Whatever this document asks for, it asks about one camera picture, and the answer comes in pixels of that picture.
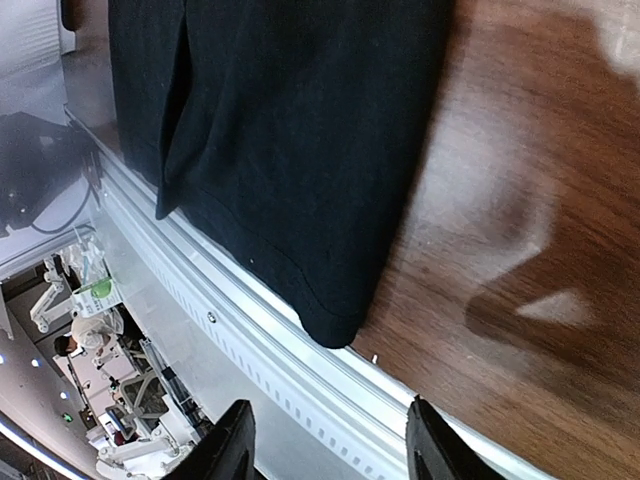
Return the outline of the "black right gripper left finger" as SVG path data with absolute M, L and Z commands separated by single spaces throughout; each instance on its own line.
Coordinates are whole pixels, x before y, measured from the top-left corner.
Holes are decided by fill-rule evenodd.
M 249 400 L 236 400 L 165 480 L 254 479 L 256 423 Z

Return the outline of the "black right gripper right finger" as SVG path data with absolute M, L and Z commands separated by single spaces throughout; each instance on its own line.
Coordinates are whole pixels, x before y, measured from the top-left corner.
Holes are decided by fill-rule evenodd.
M 410 479 L 504 479 L 419 395 L 413 399 L 408 409 L 405 437 Z

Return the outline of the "black garment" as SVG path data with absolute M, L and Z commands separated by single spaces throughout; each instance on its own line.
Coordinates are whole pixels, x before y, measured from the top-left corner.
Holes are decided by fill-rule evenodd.
M 120 147 L 319 345 L 364 324 L 413 182 L 450 1 L 112 1 Z

